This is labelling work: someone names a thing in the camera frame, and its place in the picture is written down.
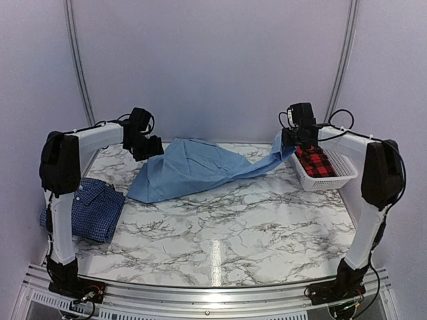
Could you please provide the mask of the light blue long sleeve shirt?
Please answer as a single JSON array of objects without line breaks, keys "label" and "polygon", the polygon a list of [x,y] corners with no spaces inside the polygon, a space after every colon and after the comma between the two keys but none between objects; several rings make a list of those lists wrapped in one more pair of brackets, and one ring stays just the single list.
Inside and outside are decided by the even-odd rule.
[{"label": "light blue long sleeve shirt", "polygon": [[127,197],[146,204],[158,203],[259,177],[282,164],[295,151],[295,147],[283,145],[282,134],[278,133],[270,154],[251,163],[215,143],[175,138],[163,155],[151,157],[143,164]]}]

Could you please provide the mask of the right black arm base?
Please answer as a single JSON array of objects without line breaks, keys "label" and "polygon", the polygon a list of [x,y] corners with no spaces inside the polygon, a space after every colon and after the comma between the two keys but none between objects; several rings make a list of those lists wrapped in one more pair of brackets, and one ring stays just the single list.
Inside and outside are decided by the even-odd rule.
[{"label": "right black arm base", "polygon": [[364,276],[369,269],[366,265],[360,269],[352,269],[342,259],[338,265],[336,278],[331,281],[312,283],[304,290],[304,295],[312,305],[332,303],[365,294]]}]

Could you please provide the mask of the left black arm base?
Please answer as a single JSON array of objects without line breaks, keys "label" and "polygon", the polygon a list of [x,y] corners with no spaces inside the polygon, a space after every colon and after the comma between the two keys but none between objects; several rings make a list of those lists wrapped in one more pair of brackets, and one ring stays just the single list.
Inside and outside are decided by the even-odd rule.
[{"label": "left black arm base", "polygon": [[106,284],[80,277],[77,259],[68,264],[48,259],[46,269],[51,279],[48,287],[50,292],[74,298],[80,302],[103,302]]}]

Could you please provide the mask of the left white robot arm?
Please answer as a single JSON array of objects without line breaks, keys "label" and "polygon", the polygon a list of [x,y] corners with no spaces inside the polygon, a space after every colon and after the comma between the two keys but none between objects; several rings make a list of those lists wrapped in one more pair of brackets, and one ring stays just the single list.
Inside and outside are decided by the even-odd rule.
[{"label": "left white robot arm", "polygon": [[75,261],[71,207],[82,172],[87,168],[87,158],[100,149],[119,144],[136,161],[161,155],[161,138],[152,134],[154,127],[154,116],[135,107],[125,119],[48,134],[41,151],[39,176],[45,194],[47,225],[52,234],[51,260],[60,265]]}]

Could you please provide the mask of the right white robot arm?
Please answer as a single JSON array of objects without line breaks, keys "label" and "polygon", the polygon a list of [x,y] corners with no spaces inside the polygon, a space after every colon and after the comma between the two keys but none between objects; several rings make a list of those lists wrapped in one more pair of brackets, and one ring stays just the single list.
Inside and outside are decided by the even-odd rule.
[{"label": "right white robot arm", "polygon": [[354,240],[340,263],[340,268],[359,271],[368,266],[371,253],[382,239],[388,212],[406,189],[406,168],[399,146],[392,139],[318,123],[310,103],[290,105],[285,114],[288,122],[282,127],[284,146],[320,147],[362,165],[362,213]]}]

